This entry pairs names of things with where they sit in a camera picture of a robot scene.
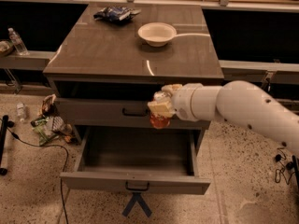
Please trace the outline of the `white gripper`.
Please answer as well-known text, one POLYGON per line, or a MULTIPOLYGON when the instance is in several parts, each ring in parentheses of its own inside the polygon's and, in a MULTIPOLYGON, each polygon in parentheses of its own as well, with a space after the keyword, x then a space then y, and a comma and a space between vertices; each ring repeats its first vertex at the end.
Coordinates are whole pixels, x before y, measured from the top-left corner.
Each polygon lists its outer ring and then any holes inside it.
POLYGON ((160 100, 148 102, 150 112, 158 117, 172 118, 175 114, 185 121, 197 121, 198 118, 192 112, 192 97, 194 92, 201 88, 200 83, 170 84, 162 86, 162 91, 173 95, 160 100))

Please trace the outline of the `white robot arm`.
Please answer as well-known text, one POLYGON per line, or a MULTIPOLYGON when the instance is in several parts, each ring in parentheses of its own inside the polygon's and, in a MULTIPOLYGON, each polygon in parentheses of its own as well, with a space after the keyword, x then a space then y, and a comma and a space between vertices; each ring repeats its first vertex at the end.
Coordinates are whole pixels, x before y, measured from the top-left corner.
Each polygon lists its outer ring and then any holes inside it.
POLYGON ((299 156, 299 116, 247 81, 166 85, 154 93, 148 108, 150 122, 158 129, 168 126, 174 116, 193 122, 227 121, 271 138, 299 156))

